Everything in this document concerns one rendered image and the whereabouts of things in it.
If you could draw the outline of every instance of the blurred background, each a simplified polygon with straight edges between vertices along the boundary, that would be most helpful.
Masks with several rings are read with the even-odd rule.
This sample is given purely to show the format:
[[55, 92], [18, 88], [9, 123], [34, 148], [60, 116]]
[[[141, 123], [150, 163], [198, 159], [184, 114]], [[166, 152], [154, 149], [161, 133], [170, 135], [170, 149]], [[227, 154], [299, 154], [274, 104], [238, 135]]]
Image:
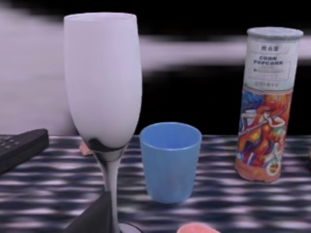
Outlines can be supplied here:
[[110, 11], [138, 16], [143, 101], [136, 133], [155, 122], [180, 121], [204, 134], [237, 134], [246, 30], [282, 26], [306, 35], [289, 134], [311, 134], [311, 19], [302, 5], [296, 11], [259, 3], [0, 0], [0, 133], [41, 127], [77, 133], [64, 83], [63, 16]]

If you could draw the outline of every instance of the striped tablecloth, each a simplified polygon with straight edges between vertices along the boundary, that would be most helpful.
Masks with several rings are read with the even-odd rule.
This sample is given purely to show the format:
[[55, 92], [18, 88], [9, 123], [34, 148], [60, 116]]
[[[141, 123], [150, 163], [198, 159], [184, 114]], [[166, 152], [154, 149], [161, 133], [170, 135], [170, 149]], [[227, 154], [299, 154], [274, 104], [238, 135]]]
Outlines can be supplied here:
[[[51, 136], [41, 155], [0, 176], [1, 233], [58, 233], [104, 190], [95, 159], [83, 157], [77, 136]], [[281, 178], [272, 184], [241, 179], [233, 169], [236, 137], [204, 136], [192, 196], [159, 204], [146, 194], [137, 137], [123, 156], [119, 219], [145, 233], [174, 233], [190, 221], [221, 233], [311, 232], [311, 137], [289, 137]]]

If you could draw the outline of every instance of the white glass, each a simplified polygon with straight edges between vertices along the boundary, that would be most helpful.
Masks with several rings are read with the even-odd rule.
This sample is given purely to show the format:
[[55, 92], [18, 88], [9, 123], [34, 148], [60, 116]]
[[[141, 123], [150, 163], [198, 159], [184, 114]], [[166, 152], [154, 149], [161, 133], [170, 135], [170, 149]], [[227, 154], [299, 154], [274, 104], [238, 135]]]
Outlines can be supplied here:
[[136, 233], [118, 224], [117, 173], [134, 134], [142, 77], [135, 15], [85, 13], [64, 18], [65, 77], [69, 107], [84, 142], [94, 151], [111, 191], [113, 233]]

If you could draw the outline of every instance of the silver lid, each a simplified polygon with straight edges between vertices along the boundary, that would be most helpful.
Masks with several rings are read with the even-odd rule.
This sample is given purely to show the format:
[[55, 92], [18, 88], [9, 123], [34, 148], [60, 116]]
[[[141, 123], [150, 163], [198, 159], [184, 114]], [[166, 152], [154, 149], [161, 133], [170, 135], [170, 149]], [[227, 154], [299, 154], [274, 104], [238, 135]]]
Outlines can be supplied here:
[[301, 30], [281, 27], [250, 28], [247, 34], [254, 38], [268, 40], [296, 40], [303, 36]]

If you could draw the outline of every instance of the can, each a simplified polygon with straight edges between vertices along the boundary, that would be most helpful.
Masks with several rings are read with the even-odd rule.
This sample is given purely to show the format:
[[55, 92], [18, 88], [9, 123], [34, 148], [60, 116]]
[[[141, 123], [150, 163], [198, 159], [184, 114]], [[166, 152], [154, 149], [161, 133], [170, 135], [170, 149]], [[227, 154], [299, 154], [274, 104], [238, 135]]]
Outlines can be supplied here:
[[247, 34], [235, 169], [247, 180], [269, 183], [281, 175], [303, 32], [260, 27]]

